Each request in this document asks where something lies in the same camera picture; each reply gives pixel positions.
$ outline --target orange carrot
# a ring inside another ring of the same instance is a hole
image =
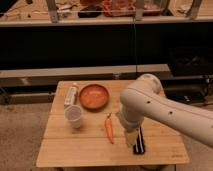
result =
[[[107,132],[107,137],[109,139],[109,142],[111,144],[114,144],[114,139],[113,139],[113,131],[112,131],[112,121],[111,121],[111,113],[107,116],[104,125],[106,128],[106,132]]]

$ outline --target floor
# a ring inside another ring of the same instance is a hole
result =
[[[51,102],[0,105],[0,171],[52,171],[36,168]],[[190,163],[167,166],[162,171],[213,171],[213,149],[183,136]],[[65,168],[66,171],[125,170],[138,167]]]

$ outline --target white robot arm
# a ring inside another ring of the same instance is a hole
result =
[[[145,116],[213,148],[213,112],[169,100],[161,90],[157,77],[144,74],[122,91],[118,117],[125,130],[135,131]]]

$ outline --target cabinet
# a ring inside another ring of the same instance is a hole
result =
[[[62,14],[47,5],[53,2],[58,7],[76,2],[77,7]],[[130,16],[78,18],[79,1],[18,0],[0,18],[0,78],[167,72],[170,48],[213,46],[211,0],[202,1],[198,15],[187,16],[177,9],[192,1],[159,2],[163,9],[154,16],[134,9]],[[57,21],[51,18],[55,12]]]

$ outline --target paper cup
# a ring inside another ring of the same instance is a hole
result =
[[[82,126],[82,109],[78,105],[71,105],[65,109],[65,118],[70,122],[73,128]]]

